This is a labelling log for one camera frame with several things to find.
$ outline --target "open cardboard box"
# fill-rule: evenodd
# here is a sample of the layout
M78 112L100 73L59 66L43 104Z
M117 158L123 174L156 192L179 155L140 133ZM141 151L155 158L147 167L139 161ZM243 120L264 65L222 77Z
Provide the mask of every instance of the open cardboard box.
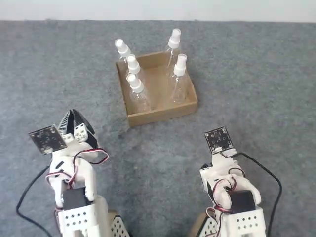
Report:
M129 97L131 89L125 77L128 70L127 66L123 62L116 62L127 119L131 127L150 122L168 120L191 114L196 111L198 107L198 98L190 76L188 76L189 85L185 103L174 105L165 102L168 78L163 66L166 65L167 60L168 54L165 52L151 53L137 57L137 61L144 70L146 77L145 87L150 94L154 106L154 110L137 114L133 113L133 104Z

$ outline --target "gray carpet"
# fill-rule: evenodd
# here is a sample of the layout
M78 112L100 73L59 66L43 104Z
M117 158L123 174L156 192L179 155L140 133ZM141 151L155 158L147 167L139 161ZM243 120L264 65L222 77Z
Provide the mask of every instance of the gray carpet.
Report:
M164 48L179 27L196 87L195 114L129 128L114 61L122 37L140 55ZM42 237L15 206L49 163L27 133L76 108L110 160L95 167L98 193L135 237L183 237L210 201L199 168L210 162L203 133L226 125L238 151L282 181L273 237L316 236L316 25L244 22L0 22L0 233ZM276 182L239 158L261 191L266 223ZM58 236L44 178L21 211Z

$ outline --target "robotic arm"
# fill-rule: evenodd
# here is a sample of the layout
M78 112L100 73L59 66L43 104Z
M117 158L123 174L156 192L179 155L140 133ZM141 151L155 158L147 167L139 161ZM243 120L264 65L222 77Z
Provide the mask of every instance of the robotic arm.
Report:
M30 133L43 154L52 153L46 180L55 192L56 219L63 237L129 237L120 216L109 221L108 204L97 195L92 164L105 162L89 122L69 110L55 126ZM94 162L100 152L105 157Z
M237 152L227 129L215 129L205 137L212 152L212 163L202 166L200 174L213 207L206 210L209 218L199 236L266 237L263 210L258 206L260 192L232 158Z

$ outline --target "wire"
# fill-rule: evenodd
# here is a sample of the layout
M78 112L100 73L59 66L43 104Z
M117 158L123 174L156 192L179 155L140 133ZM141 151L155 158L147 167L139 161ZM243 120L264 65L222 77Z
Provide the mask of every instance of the wire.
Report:
M211 216L210 214L208 214L208 211L211 209L211 211L214 213L214 216L216 216L216 214L215 214L215 209L213 208L213 207L208 207L206 210L205 210L205 213L206 213L206 215L209 217L209 218L211 218L211 219L213 219L216 223L217 223L217 220L215 219L215 217L214 216Z
M95 149L88 149L88 150L83 150L78 152L77 154L74 155L74 159L73 159L73 166L75 168L75 160L77 158L77 156L79 156L80 154L84 154L84 153L91 153L91 152L103 152L105 154L105 157L103 159L101 159L99 162L93 163L88 161L90 164L102 164L104 162L106 162L109 158L109 154L106 150L102 149L102 148L95 148Z
M222 212L222 213L220 214L220 216L219 216L219 226L218 226L218 231L217 231L216 237L218 237L219 234L220 234L220 232L221 232L221 227L222 227L222 215L223 215L223 214L224 214L224 213Z
M242 172L243 177L246 177L246 173L245 173L245 171L243 171L242 169L239 169L239 168L237 168L237 167L230 168L230 169L228 170L228 174L231 174L231 173L230 173L230 171L231 171L231 170L233 170L233 169L237 169L237 170L241 171L241 172Z
M24 192L22 193L21 197L20 197L20 200L18 202L18 204L16 205L16 208L15 208L15 211L16 211L16 214L18 214L21 218L23 218L24 220L36 225L37 227L39 227L42 231L44 231L46 233L46 235L48 237L52 237L52 235L48 232L47 229L45 229L42 225L40 225L39 223L37 223L36 221L32 220L31 218L23 215L21 212L20 212L20 207L21 207L21 204L24 200L24 197L26 195L26 193L30 190L31 186L36 182L36 180L38 178L40 178L47 170L49 169L49 165L46 166L31 182L30 184L26 187L26 189L24 190Z
M275 200L275 203L273 205L273 209L272 209L272 212L271 212L271 215L270 215L270 222L269 222L269 227L268 227L268 231L267 231L267 237L270 237L271 235L271 229L272 229L272 223L273 223L273 219L274 219L274 216L275 216L275 213L276 213L276 209L277 209L277 204L280 200L280 197L282 195L282 184L281 184L281 181L271 172L269 171L267 168L265 168L261 163L259 163L257 160L255 160L254 158L250 157L249 155L247 155L246 153L243 153L243 152L239 152L239 153L236 153L235 155L233 155L232 157L237 157L237 156L244 156L248 159L250 159L251 161L255 162L258 166L260 166L264 171L266 171L268 174L270 174L278 183L279 185L279 192L278 192L278 195L277 195L277 198Z

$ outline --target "white spray nozzle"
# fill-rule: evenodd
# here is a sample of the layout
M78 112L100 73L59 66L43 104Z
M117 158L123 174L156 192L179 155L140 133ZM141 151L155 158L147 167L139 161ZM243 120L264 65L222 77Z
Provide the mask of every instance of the white spray nozzle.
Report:
M118 52L121 55L121 57L126 58L130 55L130 49L122 39L117 39L114 44L115 47L118 49Z
M130 85L130 88L136 93L140 93L144 89L144 84L137 78L135 74L128 74L127 81Z
M187 56L180 53L176 65L174 66L173 73L179 77L183 76L186 72Z
M128 64L128 69L130 73L137 74L140 72L139 63L137 62L134 54L131 54L127 57L127 64Z
M168 46L172 49L176 49L180 45L180 36L181 36L181 30L180 29L173 29L172 34L169 38Z

